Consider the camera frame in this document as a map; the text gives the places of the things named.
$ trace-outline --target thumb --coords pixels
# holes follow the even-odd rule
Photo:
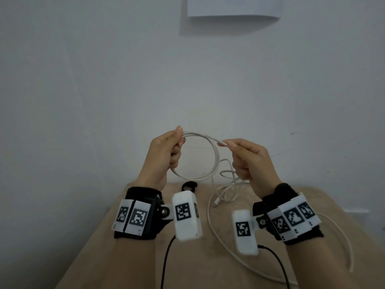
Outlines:
[[[183,129],[181,126],[178,126],[176,130],[172,133],[171,136],[167,138],[167,140],[163,143],[167,149],[172,149],[182,138]]]
[[[238,157],[245,160],[246,162],[248,162],[253,156],[255,156],[254,153],[235,144],[231,140],[227,140],[226,143],[227,143],[227,148],[229,148],[233,152],[233,154],[237,155]]]

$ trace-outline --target person's left hand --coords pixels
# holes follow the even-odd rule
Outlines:
[[[180,150],[186,139],[181,126],[151,141],[146,160],[134,186],[154,188],[161,191],[167,182],[167,170],[176,168]]]

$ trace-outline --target qr code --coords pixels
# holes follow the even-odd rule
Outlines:
[[[305,216],[306,219],[309,219],[315,215],[314,211],[310,208],[307,202],[299,204],[298,208],[300,208],[302,214]]]
[[[189,203],[176,205],[175,211],[176,211],[176,220],[177,221],[191,218]]]
[[[196,218],[199,218],[198,205],[194,203]]]
[[[126,219],[128,213],[128,207],[121,207],[118,213],[118,217],[116,218],[116,221],[118,222],[124,222]]]
[[[144,226],[146,223],[147,213],[147,211],[134,209],[130,218],[130,224]]]
[[[272,223],[279,234],[290,231],[289,225],[286,223],[285,219],[282,216],[272,219]]]
[[[290,210],[287,210],[283,212],[283,214],[286,216],[286,219],[289,220],[289,224],[294,227],[302,222],[305,222],[303,217],[301,216],[300,212],[297,210],[297,208],[292,208]]]
[[[238,236],[251,236],[249,223],[246,222],[235,222]]]

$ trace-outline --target person's right hand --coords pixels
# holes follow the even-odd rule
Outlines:
[[[248,179],[254,193],[263,198],[274,193],[281,182],[267,149],[244,139],[223,140],[233,153],[233,167],[241,179]]]

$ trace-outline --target person's left arm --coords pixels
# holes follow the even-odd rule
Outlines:
[[[167,170],[176,168],[185,142],[180,126],[151,141],[134,186],[161,191]],[[155,288],[155,240],[118,238],[113,248],[103,289]]]

